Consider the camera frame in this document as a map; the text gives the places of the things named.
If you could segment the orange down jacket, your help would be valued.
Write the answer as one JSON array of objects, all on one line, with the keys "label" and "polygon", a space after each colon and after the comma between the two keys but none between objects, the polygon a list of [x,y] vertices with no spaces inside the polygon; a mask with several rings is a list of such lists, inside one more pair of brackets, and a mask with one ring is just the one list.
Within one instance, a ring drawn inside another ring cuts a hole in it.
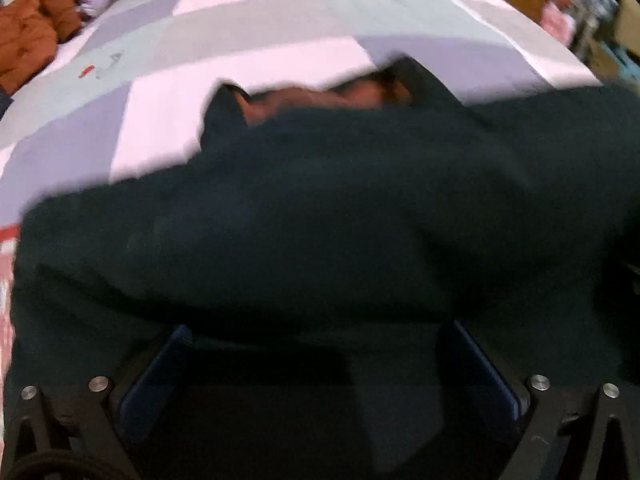
[{"label": "orange down jacket", "polygon": [[82,29],[76,0],[14,0],[1,9],[1,89],[9,96]]}]

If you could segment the pink plastic bag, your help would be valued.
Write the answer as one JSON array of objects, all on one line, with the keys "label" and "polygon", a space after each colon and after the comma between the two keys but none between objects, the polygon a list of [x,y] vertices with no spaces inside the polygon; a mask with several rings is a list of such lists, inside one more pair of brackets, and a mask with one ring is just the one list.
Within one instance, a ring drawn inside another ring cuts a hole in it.
[{"label": "pink plastic bag", "polygon": [[559,9],[554,2],[548,2],[542,9],[539,25],[564,47],[572,44],[576,21],[570,14]]}]

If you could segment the red white checkered blanket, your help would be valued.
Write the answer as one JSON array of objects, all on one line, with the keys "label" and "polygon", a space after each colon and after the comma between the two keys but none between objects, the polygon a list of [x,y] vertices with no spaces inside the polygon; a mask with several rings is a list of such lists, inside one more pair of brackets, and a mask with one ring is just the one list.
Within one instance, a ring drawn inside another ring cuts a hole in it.
[{"label": "red white checkered blanket", "polygon": [[11,323],[11,294],[14,282],[14,258],[20,227],[6,226],[1,229],[0,284],[1,284],[1,376],[6,376],[11,363],[14,328]]}]

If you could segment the cluttered clothes pile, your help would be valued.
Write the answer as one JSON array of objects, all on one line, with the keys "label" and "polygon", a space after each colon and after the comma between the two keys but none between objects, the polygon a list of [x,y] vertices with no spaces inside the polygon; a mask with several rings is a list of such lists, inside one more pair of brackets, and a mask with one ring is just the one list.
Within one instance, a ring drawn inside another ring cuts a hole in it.
[{"label": "cluttered clothes pile", "polygon": [[570,50],[600,79],[639,84],[639,0],[567,0]]}]

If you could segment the dark navy large jacket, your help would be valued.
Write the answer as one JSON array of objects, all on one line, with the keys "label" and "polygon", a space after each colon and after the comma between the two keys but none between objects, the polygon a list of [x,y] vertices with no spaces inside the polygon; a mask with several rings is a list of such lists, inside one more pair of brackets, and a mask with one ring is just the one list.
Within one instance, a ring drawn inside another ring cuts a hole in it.
[{"label": "dark navy large jacket", "polygon": [[412,58],[219,86],[198,152],[20,224],[11,417],[190,330],[187,479],[497,479],[454,324],[519,373],[639,390],[639,99],[464,104]]}]

